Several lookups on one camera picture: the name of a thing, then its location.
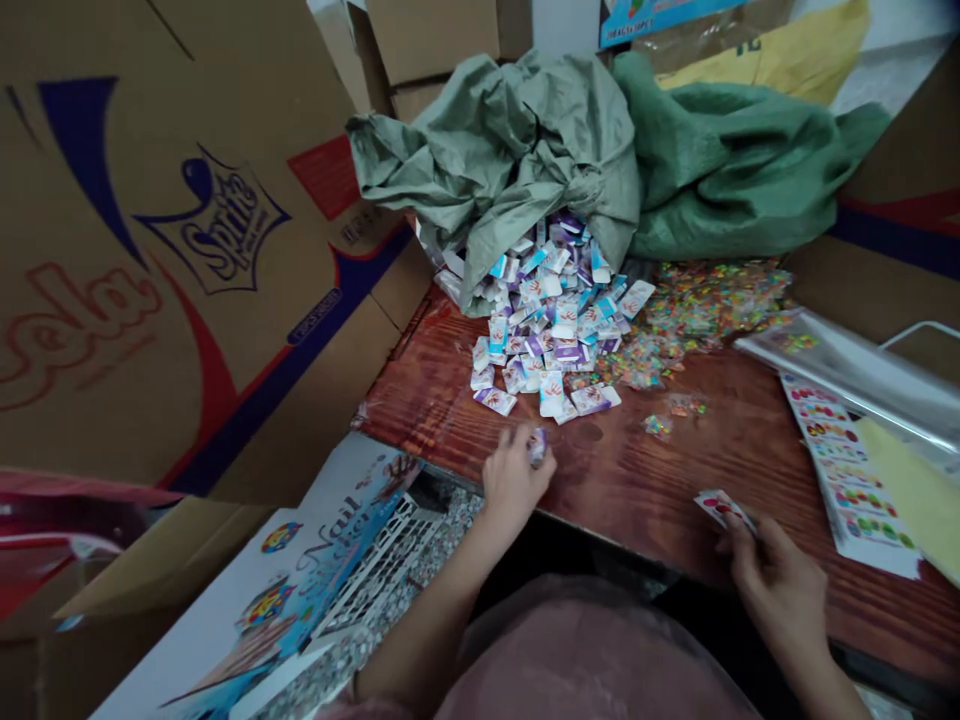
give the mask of cartoon character print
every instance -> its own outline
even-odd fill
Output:
[[[297,533],[302,527],[303,523],[284,523],[272,533],[267,535],[267,539],[264,540],[263,545],[260,546],[260,551],[267,555],[270,553],[280,552],[290,544],[290,541],[297,536]]]
[[[290,595],[297,588],[288,585],[289,573],[279,573],[270,582],[267,589],[257,595],[240,614],[235,623],[241,634],[268,623],[283,612]]]
[[[420,472],[420,461],[403,453],[383,467],[387,484],[377,494],[376,502],[389,500],[401,489],[406,489]]]

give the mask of red wooden tabletop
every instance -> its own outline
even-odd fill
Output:
[[[911,581],[837,554],[823,499],[776,375],[724,350],[688,356],[669,390],[706,396],[707,412],[676,418],[667,442],[643,419],[662,393],[618,386],[623,404],[563,427],[520,395],[503,418],[473,400],[470,351],[485,320],[471,320],[436,288],[419,325],[367,396],[363,432],[467,480],[504,425],[546,428],[559,469],[540,509],[645,558],[714,586],[729,584],[714,555],[711,520],[693,498],[722,488],[774,516],[830,575],[831,637],[947,689],[960,687],[960,591],[923,563]],[[502,380],[497,373],[497,384]]]

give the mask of printed product box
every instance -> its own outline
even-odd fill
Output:
[[[0,19],[0,489],[296,506],[430,282],[305,3]]]

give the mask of printed label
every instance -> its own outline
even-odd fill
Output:
[[[190,268],[208,295],[257,289],[257,255],[290,219],[246,167],[203,156],[185,160],[183,180],[200,204],[176,215],[136,216]]]

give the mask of hand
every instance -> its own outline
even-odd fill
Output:
[[[728,513],[717,549],[733,552],[733,580],[767,648],[787,675],[831,663],[827,646],[827,574],[772,518],[757,525],[760,547]]]
[[[509,542],[513,542],[527,524],[557,469],[557,460],[550,448],[539,468],[530,465],[527,441],[532,432],[529,425],[520,425],[511,440],[510,428],[504,428],[497,451],[483,464],[484,522],[493,525]]]

